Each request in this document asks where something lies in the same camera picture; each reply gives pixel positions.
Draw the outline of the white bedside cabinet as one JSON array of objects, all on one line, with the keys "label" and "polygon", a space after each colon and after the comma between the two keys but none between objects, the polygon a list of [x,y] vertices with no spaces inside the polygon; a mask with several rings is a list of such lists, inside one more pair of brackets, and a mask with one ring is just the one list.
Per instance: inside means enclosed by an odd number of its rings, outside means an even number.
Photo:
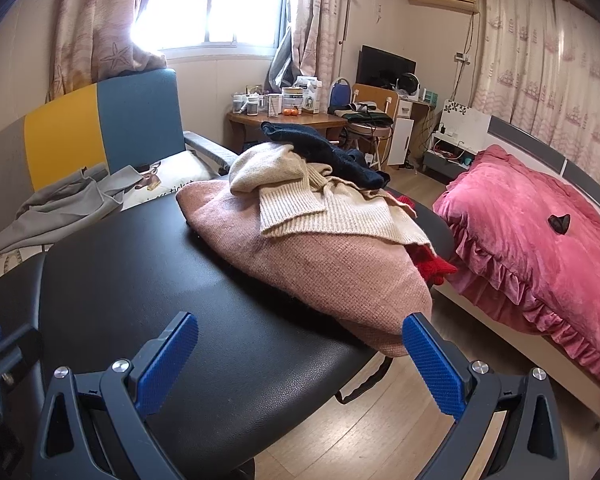
[{"label": "white bedside cabinet", "polygon": [[486,145],[490,122],[490,115],[455,101],[445,101],[440,122],[429,138],[422,168],[452,180],[468,171]]}]

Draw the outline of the grey hoodie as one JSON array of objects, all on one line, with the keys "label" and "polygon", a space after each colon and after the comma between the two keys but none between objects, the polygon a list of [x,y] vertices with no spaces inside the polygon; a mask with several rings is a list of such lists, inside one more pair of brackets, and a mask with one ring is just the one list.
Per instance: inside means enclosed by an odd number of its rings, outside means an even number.
[{"label": "grey hoodie", "polygon": [[103,164],[82,168],[41,188],[0,232],[0,254],[55,244],[122,208],[124,193],[142,180],[131,166],[110,174]]}]

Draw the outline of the round stool with clothes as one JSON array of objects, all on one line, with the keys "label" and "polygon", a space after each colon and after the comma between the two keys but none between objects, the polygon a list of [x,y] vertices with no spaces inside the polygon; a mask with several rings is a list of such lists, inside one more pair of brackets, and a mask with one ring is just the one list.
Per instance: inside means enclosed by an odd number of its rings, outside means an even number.
[{"label": "round stool with clothes", "polygon": [[342,129],[341,147],[361,151],[372,168],[381,169],[385,157],[382,149],[390,144],[393,119],[385,113],[362,110],[346,110],[341,117],[347,121]]}]

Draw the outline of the patterned curtain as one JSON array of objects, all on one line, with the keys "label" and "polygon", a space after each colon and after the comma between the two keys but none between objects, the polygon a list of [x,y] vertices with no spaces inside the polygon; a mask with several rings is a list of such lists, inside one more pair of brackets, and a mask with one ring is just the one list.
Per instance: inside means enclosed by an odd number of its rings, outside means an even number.
[{"label": "patterned curtain", "polygon": [[165,68],[163,55],[131,37],[148,1],[59,0],[46,100],[117,76]]},{"label": "patterned curtain", "polygon": [[320,110],[334,81],[340,0],[286,0],[286,28],[268,68],[264,88],[279,93],[299,76],[321,81]]}]

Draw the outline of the white printed cushion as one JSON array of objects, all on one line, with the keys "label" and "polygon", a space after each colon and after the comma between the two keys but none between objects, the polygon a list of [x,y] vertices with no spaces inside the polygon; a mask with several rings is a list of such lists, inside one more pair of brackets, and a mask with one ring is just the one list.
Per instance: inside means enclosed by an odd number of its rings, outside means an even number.
[{"label": "white printed cushion", "polygon": [[124,193],[122,209],[174,194],[189,183],[212,180],[217,176],[193,151],[172,155],[154,162],[148,170],[140,173],[140,180]]}]

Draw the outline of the bed headboard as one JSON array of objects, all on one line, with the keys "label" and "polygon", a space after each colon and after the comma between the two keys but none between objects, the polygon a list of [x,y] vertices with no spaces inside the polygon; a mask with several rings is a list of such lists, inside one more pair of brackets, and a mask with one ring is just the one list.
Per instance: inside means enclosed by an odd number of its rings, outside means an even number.
[{"label": "bed headboard", "polygon": [[600,211],[600,185],[574,162],[519,128],[491,117],[486,144],[498,144],[529,168],[551,174],[574,186]]}]

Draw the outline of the right patterned curtain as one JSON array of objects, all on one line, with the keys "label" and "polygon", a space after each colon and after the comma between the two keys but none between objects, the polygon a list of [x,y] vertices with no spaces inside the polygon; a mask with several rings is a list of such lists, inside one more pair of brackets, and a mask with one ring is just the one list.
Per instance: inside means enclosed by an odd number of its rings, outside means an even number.
[{"label": "right patterned curtain", "polygon": [[279,93],[299,76],[321,81],[320,110],[334,81],[340,0],[286,0],[286,28],[268,68],[264,88]]}]

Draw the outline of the beige knit sweater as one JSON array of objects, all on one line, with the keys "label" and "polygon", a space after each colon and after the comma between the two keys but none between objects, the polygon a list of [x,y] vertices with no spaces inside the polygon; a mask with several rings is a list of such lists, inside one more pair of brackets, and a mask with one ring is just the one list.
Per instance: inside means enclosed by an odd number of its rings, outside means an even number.
[{"label": "beige knit sweater", "polygon": [[260,233],[356,235],[430,248],[415,209],[384,190],[363,190],[332,167],[307,162],[289,144],[265,142],[241,154],[228,173],[230,192],[259,200]]}]

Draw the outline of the red garment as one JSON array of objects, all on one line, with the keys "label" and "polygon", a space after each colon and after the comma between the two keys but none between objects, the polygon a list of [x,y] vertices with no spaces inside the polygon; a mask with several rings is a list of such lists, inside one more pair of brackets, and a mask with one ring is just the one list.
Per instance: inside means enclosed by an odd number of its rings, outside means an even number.
[{"label": "red garment", "polygon": [[431,248],[407,246],[407,253],[429,287],[442,285],[449,276],[457,272],[457,267],[451,263],[455,250],[452,231],[442,218],[426,206],[405,195],[400,195],[398,201],[414,209],[417,214],[416,224],[431,243]]}]

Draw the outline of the wooden desk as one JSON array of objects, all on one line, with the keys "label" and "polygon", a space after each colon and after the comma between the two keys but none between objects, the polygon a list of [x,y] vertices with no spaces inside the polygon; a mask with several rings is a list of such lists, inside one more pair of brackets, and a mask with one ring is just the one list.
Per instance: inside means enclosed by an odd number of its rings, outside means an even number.
[{"label": "wooden desk", "polygon": [[347,125],[344,119],[323,113],[298,116],[278,115],[276,117],[268,117],[266,113],[259,113],[256,116],[227,113],[223,138],[224,145],[237,153],[241,153],[246,143],[263,140],[262,122],[308,126],[328,140],[338,140],[340,132]]}]

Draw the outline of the black television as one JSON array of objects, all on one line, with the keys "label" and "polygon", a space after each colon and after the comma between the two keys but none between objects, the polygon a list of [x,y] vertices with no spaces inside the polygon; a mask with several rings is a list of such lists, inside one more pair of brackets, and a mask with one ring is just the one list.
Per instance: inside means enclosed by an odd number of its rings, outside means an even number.
[{"label": "black television", "polygon": [[392,90],[403,74],[414,74],[416,62],[384,50],[363,46],[358,54],[355,82]]}]

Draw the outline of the left patterned curtain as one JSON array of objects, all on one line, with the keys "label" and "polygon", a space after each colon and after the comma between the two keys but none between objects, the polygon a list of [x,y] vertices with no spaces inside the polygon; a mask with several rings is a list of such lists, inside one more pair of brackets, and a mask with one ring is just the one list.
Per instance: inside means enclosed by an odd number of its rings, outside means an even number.
[{"label": "left patterned curtain", "polygon": [[148,1],[59,0],[46,100],[117,76],[165,68],[163,55],[131,37]]}]

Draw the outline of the small black object on bed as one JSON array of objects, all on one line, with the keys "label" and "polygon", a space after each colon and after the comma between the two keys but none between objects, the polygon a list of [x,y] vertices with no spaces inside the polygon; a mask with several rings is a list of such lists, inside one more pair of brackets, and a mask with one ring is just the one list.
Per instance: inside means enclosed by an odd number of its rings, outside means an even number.
[{"label": "small black object on bed", "polygon": [[570,214],[564,214],[563,216],[550,215],[547,219],[548,224],[553,231],[559,235],[566,235],[570,228],[571,217]]}]

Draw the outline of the pink knit sweater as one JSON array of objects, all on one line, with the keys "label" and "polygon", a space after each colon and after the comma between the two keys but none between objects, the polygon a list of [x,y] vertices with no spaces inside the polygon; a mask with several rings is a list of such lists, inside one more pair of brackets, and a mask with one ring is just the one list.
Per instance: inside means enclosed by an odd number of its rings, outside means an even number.
[{"label": "pink knit sweater", "polygon": [[186,185],[175,199],[188,226],[231,266],[331,316],[389,358],[407,354],[404,320],[431,313],[429,288],[400,245],[356,235],[265,237],[258,199],[233,195],[221,180]]}]

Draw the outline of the far right wall curtain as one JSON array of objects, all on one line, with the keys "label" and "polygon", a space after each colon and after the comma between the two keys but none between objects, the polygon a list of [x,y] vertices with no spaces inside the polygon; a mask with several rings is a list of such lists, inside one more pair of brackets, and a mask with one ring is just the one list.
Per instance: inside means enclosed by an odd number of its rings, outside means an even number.
[{"label": "far right wall curtain", "polygon": [[472,105],[600,178],[600,23],[567,0],[484,0]]}]

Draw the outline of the dark navy knit sweater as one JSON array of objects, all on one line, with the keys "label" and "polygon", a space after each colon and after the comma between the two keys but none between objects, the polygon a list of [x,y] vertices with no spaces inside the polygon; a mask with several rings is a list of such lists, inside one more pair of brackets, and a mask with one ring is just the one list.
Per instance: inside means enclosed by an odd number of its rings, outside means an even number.
[{"label": "dark navy knit sweater", "polygon": [[359,188],[379,190],[390,181],[385,171],[370,168],[364,154],[356,148],[344,150],[321,136],[314,128],[283,122],[262,122],[262,132],[274,142],[290,143],[307,162],[332,167],[332,174]]}]

